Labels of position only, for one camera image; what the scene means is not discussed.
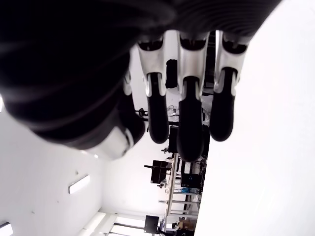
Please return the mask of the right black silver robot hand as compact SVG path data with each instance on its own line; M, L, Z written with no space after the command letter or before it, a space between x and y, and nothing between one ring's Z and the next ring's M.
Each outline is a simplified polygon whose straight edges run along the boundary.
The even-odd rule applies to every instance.
M3 0L0 93L7 112L38 137L122 157L145 132L128 68L137 46L149 132L168 138L165 33L178 33L177 150L187 162L204 149L201 95L208 39L220 32L209 133L233 128L235 87L250 40L277 0Z

